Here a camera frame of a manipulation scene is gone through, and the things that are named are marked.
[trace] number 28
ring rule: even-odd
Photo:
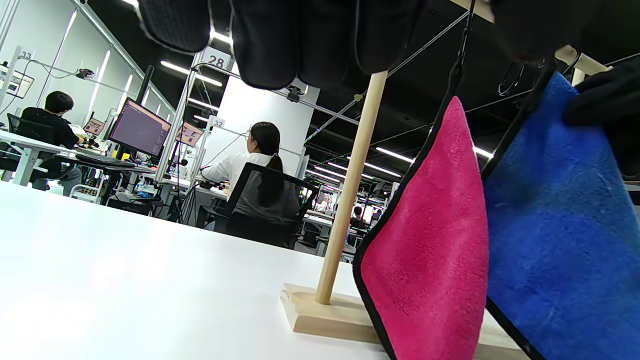
[[[209,60],[209,63],[219,68],[225,66],[225,60],[223,58],[217,58],[215,55],[211,55],[211,60]]]

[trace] black glove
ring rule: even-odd
[[[195,53],[209,43],[213,1],[140,0],[143,27],[160,44]],[[336,85],[353,55],[367,74],[393,67],[403,58],[426,0],[230,2],[243,81],[280,89],[296,76],[312,86]]]
[[[521,63],[542,59],[579,37],[602,0],[491,0],[500,39]]]
[[[564,113],[571,126],[602,125],[625,177],[640,174],[640,59],[626,61],[575,87]]]

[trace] keyboard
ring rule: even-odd
[[[76,154],[78,160],[86,161],[88,163],[108,166],[108,167],[124,167],[134,168],[136,164],[129,163],[127,161],[118,160],[116,158],[110,158],[109,156],[91,155],[91,154]]]

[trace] wooden base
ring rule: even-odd
[[[316,302],[316,289],[284,284],[282,306],[294,332],[380,343],[362,300],[332,294],[331,305]]]
[[[316,302],[316,289],[284,284],[280,300],[294,332],[380,343],[369,314],[358,297],[334,293],[331,305],[322,305]],[[526,360],[528,357],[485,311],[474,359]]]

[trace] microfiber towel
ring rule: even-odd
[[[471,360],[489,246],[482,180],[457,97],[433,132],[353,270],[392,359]]]
[[[532,358],[635,360],[640,231],[602,128],[562,121],[576,95],[554,74],[484,182],[488,295]]]

